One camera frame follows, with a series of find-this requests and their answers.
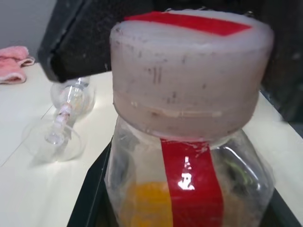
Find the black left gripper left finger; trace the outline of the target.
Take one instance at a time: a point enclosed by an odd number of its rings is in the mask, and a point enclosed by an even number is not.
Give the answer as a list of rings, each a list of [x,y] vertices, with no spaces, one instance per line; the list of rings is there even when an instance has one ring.
[[[111,150],[111,143],[101,152],[88,169],[67,226],[95,227],[98,210],[105,191],[104,178]]]

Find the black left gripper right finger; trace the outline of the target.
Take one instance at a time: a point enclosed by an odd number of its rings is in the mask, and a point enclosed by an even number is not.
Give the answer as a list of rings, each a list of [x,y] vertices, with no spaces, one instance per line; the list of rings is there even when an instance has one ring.
[[[302,224],[290,210],[273,185],[261,185],[261,227],[301,227]]]

